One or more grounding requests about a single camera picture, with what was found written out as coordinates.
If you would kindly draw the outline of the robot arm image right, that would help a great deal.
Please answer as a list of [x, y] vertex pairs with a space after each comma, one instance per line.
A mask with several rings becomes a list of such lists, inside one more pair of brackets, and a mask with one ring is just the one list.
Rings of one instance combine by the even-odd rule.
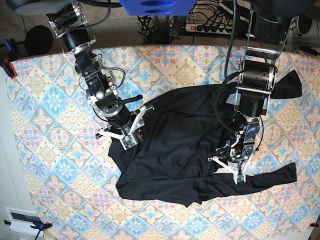
[[267, 113], [271, 94], [276, 87], [276, 60], [285, 46], [291, 21], [291, 18], [276, 16], [254, 6], [250, 11], [247, 40], [276, 48], [247, 44], [239, 70], [226, 75], [222, 83], [224, 91], [231, 80], [237, 80], [234, 111], [236, 117], [244, 117], [244, 123], [231, 129], [223, 122], [219, 106], [214, 106], [218, 121], [231, 133], [232, 139], [217, 151], [213, 160], [235, 177], [245, 177], [247, 164], [256, 151], [255, 140], [262, 125], [261, 116]]

